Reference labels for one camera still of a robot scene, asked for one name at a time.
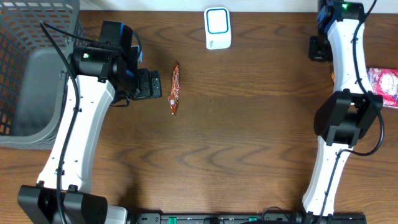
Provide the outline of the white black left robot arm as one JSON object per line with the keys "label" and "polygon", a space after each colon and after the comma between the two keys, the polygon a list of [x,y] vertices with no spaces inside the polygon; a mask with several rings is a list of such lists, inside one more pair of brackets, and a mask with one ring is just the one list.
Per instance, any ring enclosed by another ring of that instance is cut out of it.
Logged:
{"label": "white black left robot arm", "polygon": [[122,22],[104,21],[98,40],[87,40],[62,61],[67,97],[50,157],[34,186],[17,202],[33,223],[133,223],[129,211],[93,195],[92,171],[107,110],[121,101],[160,98],[157,70],[140,68],[142,45]]}

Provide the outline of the red purple snack packet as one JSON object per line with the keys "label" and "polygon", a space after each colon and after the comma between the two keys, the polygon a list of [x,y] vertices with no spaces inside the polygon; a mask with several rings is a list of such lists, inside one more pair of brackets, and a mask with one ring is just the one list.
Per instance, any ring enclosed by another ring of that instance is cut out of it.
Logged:
{"label": "red purple snack packet", "polygon": [[369,68],[367,74],[373,92],[383,96],[384,107],[397,109],[397,69]]}

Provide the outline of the orange red snack sachet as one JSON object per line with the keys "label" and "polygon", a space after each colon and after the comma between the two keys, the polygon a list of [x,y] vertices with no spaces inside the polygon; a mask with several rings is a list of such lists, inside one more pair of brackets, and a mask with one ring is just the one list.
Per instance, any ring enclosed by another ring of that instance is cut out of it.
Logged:
{"label": "orange red snack sachet", "polygon": [[172,88],[168,101],[172,114],[177,115],[178,103],[179,103],[179,91],[180,91],[180,66],[178,62],[175,64],[172,72]]}

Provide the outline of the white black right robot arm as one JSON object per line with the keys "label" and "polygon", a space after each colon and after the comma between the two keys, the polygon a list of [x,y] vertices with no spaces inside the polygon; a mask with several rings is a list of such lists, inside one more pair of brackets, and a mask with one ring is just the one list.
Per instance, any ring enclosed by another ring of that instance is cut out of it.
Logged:
{"label": "white black right robot arm", "polygon": [[333,64],[334,87],[315,113],[318,152],[302,199],[305,219],[311,223],[332,221],[349,156],[370,156],[384,140],[383,98],[373,92],[368,80],[363,47],[364,23],[370,13],[360,2],[318,2],[318,34],[310,38],[308,57]]}

